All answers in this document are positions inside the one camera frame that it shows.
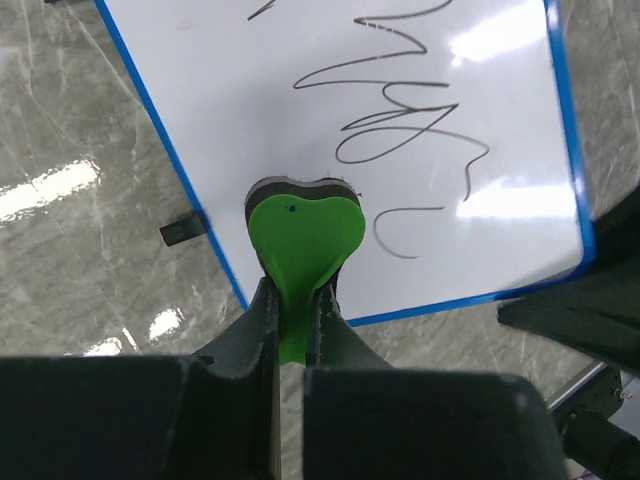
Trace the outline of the blue framed whiteboard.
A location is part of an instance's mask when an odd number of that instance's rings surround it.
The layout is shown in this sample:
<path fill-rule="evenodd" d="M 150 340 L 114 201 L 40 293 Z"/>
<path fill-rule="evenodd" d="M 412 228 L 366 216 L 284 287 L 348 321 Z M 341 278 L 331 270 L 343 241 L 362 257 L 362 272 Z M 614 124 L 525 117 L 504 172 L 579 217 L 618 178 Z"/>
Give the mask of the blue framed whiteboard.
<path fill-rule="evenodd" d="M 347 182 L 356 326 L 571 278 L 595 240 L 556 1 L 101 1 L 98 11 L 242 305 L 244 203 L 267 177 Z"/>

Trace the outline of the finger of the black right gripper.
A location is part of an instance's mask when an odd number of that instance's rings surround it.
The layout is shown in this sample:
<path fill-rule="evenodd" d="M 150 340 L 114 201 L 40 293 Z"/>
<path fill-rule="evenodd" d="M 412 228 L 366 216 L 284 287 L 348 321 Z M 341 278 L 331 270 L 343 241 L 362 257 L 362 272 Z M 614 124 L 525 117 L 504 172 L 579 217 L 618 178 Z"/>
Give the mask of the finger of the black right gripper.
<path fill-rule="evenodd" d="M 639 206 L 620 204 L 596 222 L 598 257 L 581 278 L 498 310 L 498 321 L 637 375 Z"/>

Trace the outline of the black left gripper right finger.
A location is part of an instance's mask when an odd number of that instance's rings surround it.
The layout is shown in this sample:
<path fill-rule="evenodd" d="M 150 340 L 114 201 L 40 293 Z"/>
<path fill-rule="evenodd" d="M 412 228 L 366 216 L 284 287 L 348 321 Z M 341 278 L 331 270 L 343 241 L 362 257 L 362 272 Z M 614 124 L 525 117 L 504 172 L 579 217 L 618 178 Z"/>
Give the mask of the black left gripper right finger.
<path fill-rule="evenodd" d="M 304 372 L 306 479 L 565 479 L 536 388 L 495 372 L 394 368 L 316 293 Z"/>

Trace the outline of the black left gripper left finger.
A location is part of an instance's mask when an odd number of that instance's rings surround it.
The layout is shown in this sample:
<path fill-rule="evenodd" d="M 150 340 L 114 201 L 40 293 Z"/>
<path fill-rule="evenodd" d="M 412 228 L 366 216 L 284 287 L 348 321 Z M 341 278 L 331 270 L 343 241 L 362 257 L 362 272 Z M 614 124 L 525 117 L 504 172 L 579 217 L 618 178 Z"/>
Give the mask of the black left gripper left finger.
<path fill-rule="evenodd" d="M 1 361 L 5 479 L 276 479 L 277 292 L 189 355 Z"/>

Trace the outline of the green whiteboard eraser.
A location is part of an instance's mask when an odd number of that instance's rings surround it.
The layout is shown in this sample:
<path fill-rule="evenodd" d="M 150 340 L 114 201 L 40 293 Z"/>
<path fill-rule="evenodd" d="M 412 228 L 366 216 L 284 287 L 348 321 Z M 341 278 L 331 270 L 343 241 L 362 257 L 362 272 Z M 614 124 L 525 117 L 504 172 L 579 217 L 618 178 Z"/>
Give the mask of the green whiteboard eraser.
<path fill-rule="evenodd" d="M 337 284 L 360 247 L 366 220 L 355 190 L 337 178 L 266 177 L 249 190 L 245 221 L 265 275 L 279 295 L 282 365 L 307 362 L 317 293 Z"/>

